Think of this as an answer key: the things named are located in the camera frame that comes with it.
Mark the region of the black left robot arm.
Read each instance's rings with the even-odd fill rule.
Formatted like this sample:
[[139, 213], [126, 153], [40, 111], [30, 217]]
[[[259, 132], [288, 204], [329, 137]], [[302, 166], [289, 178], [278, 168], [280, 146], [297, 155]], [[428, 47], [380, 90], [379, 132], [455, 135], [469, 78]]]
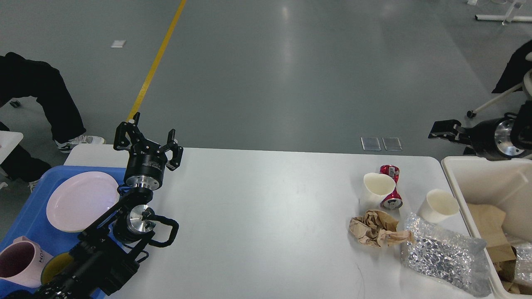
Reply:
[[157, 215], [148, 203], [162, 186], [165, 169], [180, 166], [184, 148], [175, 139], [174, 129], [165, 145], [145, 138], [139, 119], [137, 112], [116, 129], [113, 148], [129, 153], [123, 183], [117, 187], [118, 202], [78, 235], [78, 244], [69, 251], [73, 261], [50, 282], [34, 293], [12, 291], [7, 299], [89, 299], [98, 289], [113, 294], [149, 257], [146, 246], [165, 248], [174, 242], [179, 224]]

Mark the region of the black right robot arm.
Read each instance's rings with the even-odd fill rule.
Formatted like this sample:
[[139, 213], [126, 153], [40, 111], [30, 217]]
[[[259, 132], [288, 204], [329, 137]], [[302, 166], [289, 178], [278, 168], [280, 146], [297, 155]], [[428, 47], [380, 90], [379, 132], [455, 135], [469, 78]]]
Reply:
[[489, 161], [524, 158], [532, 149], [531, 101], [526, 101], [518, 113], [507, 112], [502, 118], [485, 120], [474, 127], [463, 127], [455, 119], [435, 121], [428, 138], [465, 145], [467, 154]]

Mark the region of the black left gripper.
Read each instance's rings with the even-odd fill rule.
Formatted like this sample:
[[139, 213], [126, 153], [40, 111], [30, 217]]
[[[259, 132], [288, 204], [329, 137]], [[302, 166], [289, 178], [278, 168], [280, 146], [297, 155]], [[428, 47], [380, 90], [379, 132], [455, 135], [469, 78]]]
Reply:
[[[124, 176], [124, 183], [129, 187], [143, 187], [155, 191], [162, 187], [165, 166], [173, 172], [181, 165], [184, 148], [179, 146], [175, 138], [175, 129], [168, 132], [167, 143], [160, 147], [161, 155], [141, 153], [150, 149], [149, 141], [138, 128], [140, 112], [133, 118], [118, 125], [113, 149], [128, 151], [128, 163]], [[168, 160], [166, 152], [171, 151]]]

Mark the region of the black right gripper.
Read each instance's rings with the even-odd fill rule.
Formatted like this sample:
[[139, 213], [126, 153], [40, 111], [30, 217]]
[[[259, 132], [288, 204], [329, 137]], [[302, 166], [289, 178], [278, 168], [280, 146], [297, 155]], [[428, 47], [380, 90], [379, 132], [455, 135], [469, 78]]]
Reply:
[[525, 149], [511, 140], [514, 123], [513, 118], [499, 118], [482, 121], [474, 127], [462, 127], [458, 120], [435, 121], [428, 138], [470, 145], [478, 157], [489, 161], [523, 158]]

